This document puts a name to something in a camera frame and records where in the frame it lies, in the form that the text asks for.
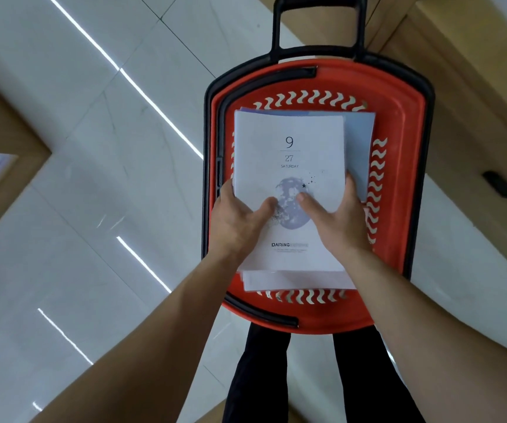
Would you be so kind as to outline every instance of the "black basket handle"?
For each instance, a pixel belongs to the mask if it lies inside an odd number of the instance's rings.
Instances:
[[[344,6],[357,10],[357,38],[351,47],[343,46],[299,46],[283,49],[281,37],[281,14],[288,10],[317,6]],[[281,59],[299,56],[341,56],[357,59],[365,51],[365,18],[367,0],[275,0],[273,5],[273,43],[269,56],[276,63]]]

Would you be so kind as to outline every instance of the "hand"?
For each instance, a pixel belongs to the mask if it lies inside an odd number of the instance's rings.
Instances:
[[[326,249],[340,262],[351,250],[371,251],[367,239],[365,211],[357,197],[356,184],[351,175],[345,178],[342,203],[334,213],[328,213],[312,196],[299,193],[297,200],[314,221]]]
[[[226,181],[212,208],[208,254],[231,259],[237,269],[254,250],[261,229],[276,206],[277,199],[269,197],[253,212],[234,195],[232,180]]]

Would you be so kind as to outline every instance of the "stack of notebooks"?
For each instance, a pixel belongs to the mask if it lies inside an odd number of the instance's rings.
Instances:
[[[375,114],[241,109],[234,116],[236,197],[253,210],[269,196],[278,199],[239,268],[244,290],[355,289],[296,195],[306,192],[334,212],[349,170],[365,201]]]

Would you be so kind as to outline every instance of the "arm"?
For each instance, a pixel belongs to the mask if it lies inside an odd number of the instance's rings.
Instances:
[[[232,277],[276,200],[252,212],[224,184],[207,256],[131,334],[64,390],[35,423],[175,422]]]
[[[507,421],[507,349],[455,319],[371,251],[353,179],[333,214],[307,194],[298,199],[352,278],[426,421]]]

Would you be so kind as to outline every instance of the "right hand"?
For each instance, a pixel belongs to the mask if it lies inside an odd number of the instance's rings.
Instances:
[[[296,197],[306,214],[314,221],[320,240],[340,262],[353,250],[371,251],[367,239],[365,211],[357,197],[351,175],[345,178],[342,203],[334,213],[327,212],[312,196],[299,193]]]

